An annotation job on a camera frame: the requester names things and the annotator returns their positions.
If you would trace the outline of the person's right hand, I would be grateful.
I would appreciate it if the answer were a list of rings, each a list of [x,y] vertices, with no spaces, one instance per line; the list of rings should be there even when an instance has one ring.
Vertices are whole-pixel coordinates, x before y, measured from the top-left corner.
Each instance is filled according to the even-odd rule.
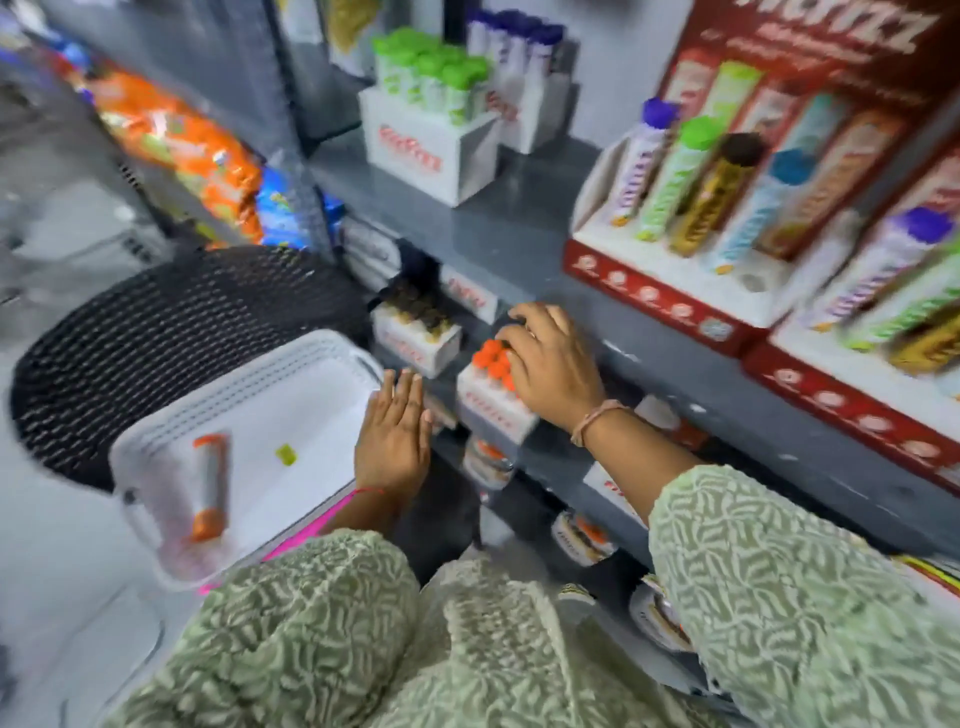
[[[509,310],[504,342],[516,394],[539,418],[571,435],[606,400],[587,344],[567,312],[532,301]]]

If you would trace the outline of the person's left hand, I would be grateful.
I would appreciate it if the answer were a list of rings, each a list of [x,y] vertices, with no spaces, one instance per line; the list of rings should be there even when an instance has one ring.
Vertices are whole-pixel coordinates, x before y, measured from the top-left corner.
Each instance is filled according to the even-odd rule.
[[[426,480],[431,437],[403,428],[389,431],[378,427],[366,434],[360,431],[354,450],[357,488],[395,489],[410,504]]]

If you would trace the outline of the white plastic basket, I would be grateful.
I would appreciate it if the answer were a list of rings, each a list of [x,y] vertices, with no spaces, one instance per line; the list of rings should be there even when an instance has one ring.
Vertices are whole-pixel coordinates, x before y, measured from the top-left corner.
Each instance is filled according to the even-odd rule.
[[[224,562],[228,545],[281,533],[350,482],[354,445],[382,367],[331,330],[300,336],[183,395],[124,430],[108,462],[122,515],[159,584],[184,592]],[[227,526],[193,543],[194,440],[230,438]],[[283,467],[275,450],[297,454]]]

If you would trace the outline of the person's left forearm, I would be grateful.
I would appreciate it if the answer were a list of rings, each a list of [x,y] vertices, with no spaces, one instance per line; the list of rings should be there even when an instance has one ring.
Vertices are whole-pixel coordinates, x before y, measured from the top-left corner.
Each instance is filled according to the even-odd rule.
[[[349,498],[318,531],[327,536],[337,530],[372,531],[388,537],[395,530],[409,500],[401,491],[386,489],[386,498],[366,495]]]

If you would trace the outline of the cluster of dark-capped tubes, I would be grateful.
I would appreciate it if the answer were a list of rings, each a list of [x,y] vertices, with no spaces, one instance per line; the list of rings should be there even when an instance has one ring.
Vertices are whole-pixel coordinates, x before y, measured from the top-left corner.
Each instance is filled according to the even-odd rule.
[[[430,344],[438,344],[453,328],[449,312],[436,296],[405,278],[392,282],[380,296],[389,315]]]

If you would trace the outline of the white and orange jar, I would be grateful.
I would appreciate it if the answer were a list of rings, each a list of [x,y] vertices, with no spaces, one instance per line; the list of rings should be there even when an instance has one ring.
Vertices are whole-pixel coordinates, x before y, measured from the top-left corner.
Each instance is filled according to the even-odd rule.
[[[642,576],[630,596],[628,611],[636,627],[661,649],[674,654],[695,653],[654,573]]]
[[[563,554],[581,568],[598,565],[618,551],[604,529],[570,509],[558,513],[550,533]]]
[[[463,451],[462,470],[479,487],[498,492],[512,481],[517,466],[493,444],[471,434]]]

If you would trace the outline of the red cardboard display stand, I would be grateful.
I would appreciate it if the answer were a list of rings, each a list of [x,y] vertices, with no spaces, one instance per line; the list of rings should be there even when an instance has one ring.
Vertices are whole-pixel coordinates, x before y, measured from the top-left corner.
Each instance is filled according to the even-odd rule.
[[[960,0],[692,0],[651,97],[678,103],[680,114],[638,212],[625,226],[609,222],[618,165],[642,109],[586,177],[562,267],[738,357],[824,281],[811,248],[843,213],[858,214],[853,203],[880,182],[895,153],[959,96]],[[642,206],[681,127],[697,116],[714,116],[725,130],[663,237],[642,242]],[[701,249],[673,253],[671,238],[726,136],[752,131],[766,142],[762,159]],[[707,255],[728,221],[774,154],[794,148],[815,157],[810,178],[730,273],[711,273]]]
[[[875,237],[882,220],[913,208],[946,213],[950,237],[912,270],[902,273],[846,321],[824,333],[804,325],[810,305]],[[825,270],[799,304],[742,360],[745,372],[782,398],[856,438],[912,473],[960,497],[960,356],[936,373],[909,375],[887,358],[930,326],[939,314],[960,308],[960,298],[927,320],[870,351],[843,346],[841,337],[883,298],[939,262],[960,242],[960,130],[915,170],[867,222],[845,211],[810,249]]]

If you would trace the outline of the stack of white cartons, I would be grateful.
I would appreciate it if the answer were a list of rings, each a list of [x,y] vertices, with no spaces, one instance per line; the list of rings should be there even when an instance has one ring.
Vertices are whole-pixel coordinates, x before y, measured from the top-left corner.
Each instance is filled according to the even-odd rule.
[[[368,291],[379,292],[401,275],[402,252],[393,237],[352,215],[342,218],[338,235],[344,265]]]

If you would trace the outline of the purple-capped white tube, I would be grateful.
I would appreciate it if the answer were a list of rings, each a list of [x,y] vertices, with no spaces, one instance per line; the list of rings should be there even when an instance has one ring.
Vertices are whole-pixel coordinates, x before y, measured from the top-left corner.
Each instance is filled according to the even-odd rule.
[[[609,224],[625,227],[639,211],[680,117],[679,103],[650,98],[642,104],[638,122],[629,133],[608,196]]]
[[[817,333],[846,321],[953,233],[954,219],[926,206],[885,217],[877,234],[813,300],[803,319]]]

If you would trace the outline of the orange-capped white tube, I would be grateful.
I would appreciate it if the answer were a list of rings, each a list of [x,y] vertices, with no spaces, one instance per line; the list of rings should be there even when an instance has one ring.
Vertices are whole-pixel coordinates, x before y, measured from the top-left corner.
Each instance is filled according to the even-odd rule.
[[[203,544],[223,536],[228,525],[231,481],[231,438],[227,433],[202,435],[193,443],[198,485],[190,541]]]

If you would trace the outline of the black woven basket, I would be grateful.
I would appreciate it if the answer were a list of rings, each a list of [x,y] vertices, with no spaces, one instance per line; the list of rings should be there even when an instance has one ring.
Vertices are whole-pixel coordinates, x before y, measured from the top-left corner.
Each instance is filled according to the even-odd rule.
[[[318,253],[244,246],[137,273],[49,326],[13,368],[8,416],[55,476],[114,492],[109,452],[127,428],[313,331],[371,338],[360,285]]]

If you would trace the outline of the blue snack packet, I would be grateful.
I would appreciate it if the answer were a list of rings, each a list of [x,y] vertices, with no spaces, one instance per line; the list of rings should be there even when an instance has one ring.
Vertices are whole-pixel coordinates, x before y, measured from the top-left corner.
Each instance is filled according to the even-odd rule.
[[[339,198],[318,187],[316,190],[323,207],[327,236],[333,247],[337,248],[346,206]],[[262,245],[296,250],[310,248],[311,238],[297,221],[291,206],[286,176],[269,163],[262,167],[261,184],[255,197],[255,211],[262,232]]]

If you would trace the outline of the blue-capped tube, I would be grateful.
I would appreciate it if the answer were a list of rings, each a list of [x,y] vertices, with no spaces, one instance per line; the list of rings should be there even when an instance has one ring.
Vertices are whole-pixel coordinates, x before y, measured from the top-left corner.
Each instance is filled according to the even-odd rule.
[[[722,276],[737,267],[786,201],[809,180],[816,164],[815,156],[800,148],[774,153],[765,173],[708,252],[705,265],[710,273]]]

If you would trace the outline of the cluster of purple-capped tubes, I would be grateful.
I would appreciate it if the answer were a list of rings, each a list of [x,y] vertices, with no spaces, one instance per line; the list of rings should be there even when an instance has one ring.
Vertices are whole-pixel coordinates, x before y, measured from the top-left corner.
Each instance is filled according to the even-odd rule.
[[[465,17],[466,53],[509,77],[539,81],[554,75],[568,39],[567,26],[516,8],[477,7]]]

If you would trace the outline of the pile of orange snack packets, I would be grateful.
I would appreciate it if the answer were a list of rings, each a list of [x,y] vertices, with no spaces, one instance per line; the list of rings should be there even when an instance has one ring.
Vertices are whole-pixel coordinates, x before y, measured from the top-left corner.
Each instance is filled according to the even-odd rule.
[[[230,131],[148,79],[108,68],[80,88],[129,153],[174,173],[203,207],[244,242],[260,245],[257,210],[263,169]]]

